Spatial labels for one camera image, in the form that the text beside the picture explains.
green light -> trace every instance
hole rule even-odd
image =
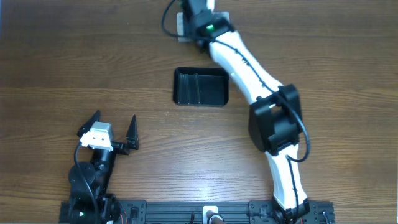
[[[210,25],[206,26],[206,29],[208,31],[213,31],[214,30],[214,26],[212,24],[210,24]]]

wooden table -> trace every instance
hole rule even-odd
[[[271,199],[269,166],[250,140],[249,107],[233,84],[223,108],[172,101],[175,68],[216,65],[163,35],[168,2],[2,1],[0,222],[57,222],[77,129],[97,109],[120,141],[138,117],[141,148],[119,156],[111,178],[109,192],[119,198]],[[217,0],[216,7],[229,11],[269,73],[300,90],[313,146],[300,165],[309,198],[334,202],[338,223],[395,223],[398,2]],[[177,11],[168,18],[172,30]],[[91,153],[81,150],[80,160]]]

black mounting plate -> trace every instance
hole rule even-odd
[[[194,224],[202,224],[205,205],[215,205],[228,224],[276,224],[274,219],[260,214],[270,213],[272,201],[250,202],[146,202],[145,200],[120,200],[129,224],[189,224],[192,213]],[[68,223],[68,203],[61,204],[59,223]],[[331,224],[335,224],[333,204],[310,201],[310,212],[302,217],[305,224],[326,224],[322,212],[326,211]]]

wood grain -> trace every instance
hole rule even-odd
[[[0,222],[57,222],[78,127],[95,110],[122,140],[133,114],[141,149],[119,156],[109,191],[149,201],[268,200],[266,158],[231,84],[224,108],[176,106],[172,72],[215,67],[163,35],[166,0],[3,0]],[[395,223],[398,2],[219,0],[251,52],[300,90],[313,200],[338,223]],[[168,26],[175,29],[173,7]],[[87,160],[89,150],[80,159]]]

black plastic container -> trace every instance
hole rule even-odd
[[[178,67],[173,100],[179,106],[224,106],[229,99],[228,80],[222,68]]]

